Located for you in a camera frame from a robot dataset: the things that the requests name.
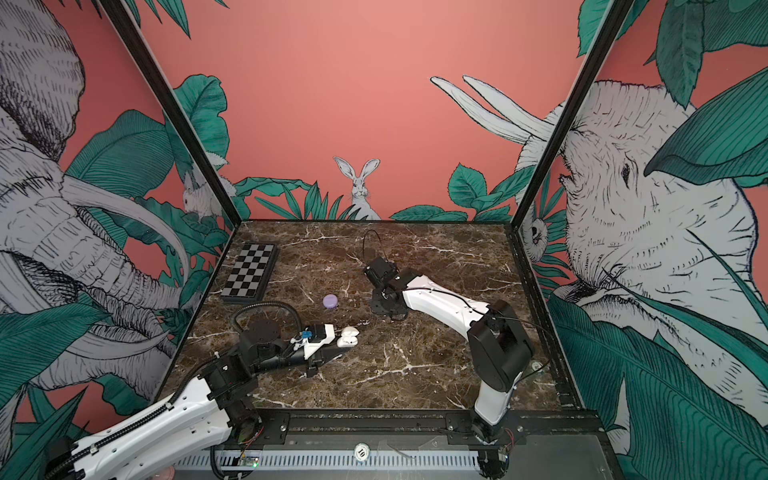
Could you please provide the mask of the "purple earbud charging case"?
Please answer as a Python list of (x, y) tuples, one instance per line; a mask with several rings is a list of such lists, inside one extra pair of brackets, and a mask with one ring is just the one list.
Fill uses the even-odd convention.
[(323, 298), (322, 303), (326, 309), (334, 309), (338, 306), (339, 300), (336, 295), (328, 294)]

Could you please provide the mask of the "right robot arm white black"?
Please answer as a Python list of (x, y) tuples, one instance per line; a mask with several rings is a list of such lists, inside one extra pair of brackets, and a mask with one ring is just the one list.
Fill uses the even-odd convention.
[(480, 379), (470, 412), (472, 431), (486, 445), (497, 441), (512, 445), (514, 433), (524, 427), (510, 411), (510, 400), (533, 360), (535, 346), (511, 305), (503, 300), (471, 300), (417, 270), (399, 269), (385, 256), (367, 262), (364, 274), (373, 285), (370, 306), (374, 314), (403, 321), (410, 312), (420, 312), (467, 341)]

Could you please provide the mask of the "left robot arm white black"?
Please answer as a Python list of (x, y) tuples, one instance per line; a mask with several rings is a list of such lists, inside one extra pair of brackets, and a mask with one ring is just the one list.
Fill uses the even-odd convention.
[(248, 441), (261, 436), (263, 421), (246, 403), (259, 375), (298, 365), (314, 374), (355, 347), (359, 335), (354, 327), (299, 324), (297, 334), (284, 341), (279, 326), (269, 320), (250, 329), (239, 323), (240, 316), (268, 307), (301, 320), (294, 307), (280, 301), (237, 310), (229, 322), (239, 337), (229, 351), (203, 361), (173, 394), (118, 425), (79, 441), (51, 442), (40, 478), (146, 479), (191, 453), (226, 442), (243, 427), (254, 429)]

